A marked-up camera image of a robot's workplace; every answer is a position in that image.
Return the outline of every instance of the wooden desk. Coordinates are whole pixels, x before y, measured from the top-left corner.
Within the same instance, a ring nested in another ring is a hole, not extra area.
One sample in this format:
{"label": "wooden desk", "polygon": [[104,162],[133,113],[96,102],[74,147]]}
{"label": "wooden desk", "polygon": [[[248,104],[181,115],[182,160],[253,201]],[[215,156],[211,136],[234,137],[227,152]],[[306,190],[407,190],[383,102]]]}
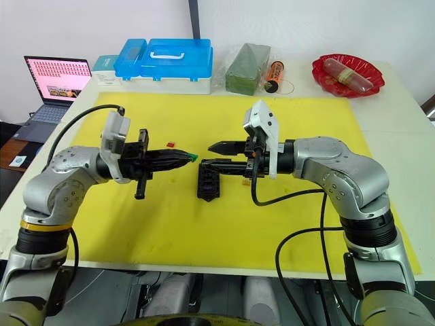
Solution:
{"label": "wooden desk", "polygon": [[9,164],[22,151],[22,149],[26,147],[28,143],[28,141],[17,141],[16,139],[8,140],[0,149],[0,168],[25,172],[25,168],[9,166]]}

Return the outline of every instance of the white wall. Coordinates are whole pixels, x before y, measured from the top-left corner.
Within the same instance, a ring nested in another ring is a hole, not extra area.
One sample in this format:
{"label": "white wall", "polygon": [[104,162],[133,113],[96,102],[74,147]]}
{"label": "white wall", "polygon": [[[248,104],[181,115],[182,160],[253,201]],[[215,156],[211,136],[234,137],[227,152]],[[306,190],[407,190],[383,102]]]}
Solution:
{"label": "white wall", "polygon": [[[390,62],[422,104],[435,93],[433,0],[198,0],[216,58],[244,42],[315,60],[342,52]],[[0,119],[22,122],[41,103],[24,55],[119,53],[132,37],[191,37],[188,0],[0,0]]]}
{"label": "white wall", "polygon": [[42,104],[24,55],[118,54],[128,38],[192,37],[188,0],[0,0],[0,120]]}
{"label": "white wall", "polygon": [[421,105],[435,94],[433,0],[198,0],[201,37],[266,44],[293,58],[346,53],[390,62]]}

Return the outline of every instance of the yellow mat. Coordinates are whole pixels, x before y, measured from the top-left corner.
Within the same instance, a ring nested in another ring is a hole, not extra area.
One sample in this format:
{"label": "yellow mat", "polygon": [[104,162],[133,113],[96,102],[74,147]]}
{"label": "yellow mat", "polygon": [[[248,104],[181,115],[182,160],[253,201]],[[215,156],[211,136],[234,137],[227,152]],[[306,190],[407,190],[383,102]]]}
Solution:
{"label": "yellow mat", "polygon": [[[135,200],[136,183],[109,181],[91,187],[75,219],[80,259],[130,264],[164,264],[223,268],[275,269],[275,249],[282,238],[303,228],[319,226],[321,194],[309,194],[257,207],[241,177],[221,176],[221,197],[205,202],[196,197],[198,163],[219,155],[208,146],[223,140],[244,140],[244,114],[259,98],[168,94],[102,93],[96,105],[113,103],[131,118],[128,141],[137,141],[147,128],[149,149],[175,148],[196,153],[195,163],[154,173],[145,200]],[[354,151],[370,155],[349,103],[345,99],[263,98],[277,117],[279,139],[329,136]],[[86,118],[72,145],[100,145],[107,110]],[[315,185],[279,175],[258,182],[258,197],[268,200]],[[340,225],[330,202],[326,226]],[[414,273],[420,272],[404,234]],[[343,273],[346,251],[342,232],[327,232],[331,268]],[[282,251],[282,268],[324,272],[318,234],[292,239]]]}

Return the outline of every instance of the small green object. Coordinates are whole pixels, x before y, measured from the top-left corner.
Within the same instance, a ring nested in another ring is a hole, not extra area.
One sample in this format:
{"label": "small green object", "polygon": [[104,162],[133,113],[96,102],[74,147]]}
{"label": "small green object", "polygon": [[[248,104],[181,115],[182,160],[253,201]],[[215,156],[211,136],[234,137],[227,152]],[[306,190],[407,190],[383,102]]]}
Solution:
{"label": "small green object", "polygon": [[192,159],[192,162],[195,162],[198,156],[196,154],[188,153],[189,157]]}
{"label": "small green object", "polygon": [[245,43],[225,74],[225,88],[229,92],[254,95],[267,66],[270,46]]}

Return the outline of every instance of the laptop screen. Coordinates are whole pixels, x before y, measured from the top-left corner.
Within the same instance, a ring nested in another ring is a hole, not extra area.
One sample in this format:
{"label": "laptop screen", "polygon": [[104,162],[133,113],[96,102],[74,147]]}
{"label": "laptop screen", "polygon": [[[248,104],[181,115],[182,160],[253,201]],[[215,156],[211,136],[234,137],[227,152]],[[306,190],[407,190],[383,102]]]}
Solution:
{"label": "laptop screen", "polygon": [[36,56],[24,59],[44,102],[72,103],[90,79],[86,60]]}

